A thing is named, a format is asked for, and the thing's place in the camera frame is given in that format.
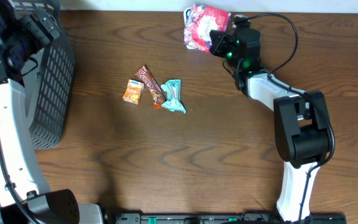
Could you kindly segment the red purple snack packet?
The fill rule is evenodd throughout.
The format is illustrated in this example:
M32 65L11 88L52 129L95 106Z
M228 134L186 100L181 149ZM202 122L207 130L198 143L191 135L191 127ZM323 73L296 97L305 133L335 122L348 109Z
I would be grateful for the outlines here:
M225 31L231 19L231 13L202 3L192 5L194 26L192 28L192 44L196 50L209 54L212 46L210 32Z

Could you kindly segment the teal snack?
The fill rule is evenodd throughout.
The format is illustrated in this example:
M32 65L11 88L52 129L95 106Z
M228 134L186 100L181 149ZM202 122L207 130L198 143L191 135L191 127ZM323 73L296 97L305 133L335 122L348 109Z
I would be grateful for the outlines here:
M162 107L172 112L181 111L186 113L186 109L181 102L181 80L169 80L161 85L161 88L167 94L167 99L162 104Z

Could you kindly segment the brown orange chocolate bar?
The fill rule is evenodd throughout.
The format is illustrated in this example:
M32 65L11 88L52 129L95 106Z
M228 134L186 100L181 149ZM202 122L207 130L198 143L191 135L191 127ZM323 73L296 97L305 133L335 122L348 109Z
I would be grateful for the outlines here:
M156 82L155 78L151 74L149 68L146 65L141 66L138 71L135 72L135 76L141 79L141 81L150 90L154 101L154 109L161 109L162 104L165 102L165 96L162 93L160 85Z

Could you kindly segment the small orange juice carton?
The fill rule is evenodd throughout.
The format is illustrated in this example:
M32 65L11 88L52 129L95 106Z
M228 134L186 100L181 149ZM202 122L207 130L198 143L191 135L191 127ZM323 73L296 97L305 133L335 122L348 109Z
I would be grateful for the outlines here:
M126 102L138 105L141 94L144 90L144 83L137 80L128 80L127 88L122 99Z

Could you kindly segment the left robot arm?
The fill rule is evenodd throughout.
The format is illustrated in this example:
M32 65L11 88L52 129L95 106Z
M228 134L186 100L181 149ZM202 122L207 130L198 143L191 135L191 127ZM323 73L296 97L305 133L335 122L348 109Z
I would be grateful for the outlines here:
M104 221L52 191L35 155L62 138L75 68L59 1L0 1L0 223Z

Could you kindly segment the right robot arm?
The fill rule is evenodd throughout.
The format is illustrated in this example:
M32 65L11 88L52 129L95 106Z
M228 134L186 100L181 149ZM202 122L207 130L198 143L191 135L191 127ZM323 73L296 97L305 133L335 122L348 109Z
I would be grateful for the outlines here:
M304 91L277 79L261 64L260 32L251 19L234 18L233 32L211 30L210 52L246 97L259 101L274 116L275 146L283 160L280 196L271 223L313 223L310 198L318 170L328 163L336 142L326 100L320 91Z

